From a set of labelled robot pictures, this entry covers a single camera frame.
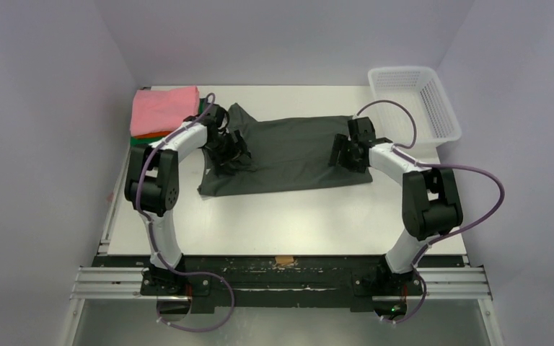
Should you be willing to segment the dark grey t shirt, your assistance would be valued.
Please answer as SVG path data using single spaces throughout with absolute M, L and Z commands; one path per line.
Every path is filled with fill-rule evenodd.
M 231 132 L 238 130 L 251 162 L 221 172 L 203 151 L 205 167 L 198 193 L 223 197 L 313 190 L 372 182 L 368 171 L 350 172 L 329 166 L 335 135 L 348 130 L 348 116 L 292 117 L 259 121 L 239 104 L 227 110 Z

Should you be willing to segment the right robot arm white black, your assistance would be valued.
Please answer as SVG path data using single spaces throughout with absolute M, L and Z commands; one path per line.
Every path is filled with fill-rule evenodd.
M 333 141 L 329 166 L 350 172 L 375 169 L 402 189 L 401 215 L 404 229 L 377 268 L 376 283 L 385 293 L 394 293 L 412 275 L 422 250 L 431 241 L 460 226 L 463 212 L 454 172 L 428 167 L 397 149 L 387 138 L 377 138 L 368 118 L 347 122 L 348 134 Z

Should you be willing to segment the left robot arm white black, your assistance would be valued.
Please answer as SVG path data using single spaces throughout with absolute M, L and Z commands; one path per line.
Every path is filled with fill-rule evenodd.
M 185 118 L 163 139 L 135 145 L 129 151 L 125 198 L 146 228 L 151 250 L 148 271 L 159 276 L 158 285 L 167 294 L 182 292 L 186 277 L 192 275 L 180 265 L 183 251 L 173 219 L 180 196 L 180 163 L 201 149 L 211 171 L 219 176 L 232 176 L 252 166 L 242 134 L 232 130 L 229 121 L 223 107 L 206 103 L 200 114 Z

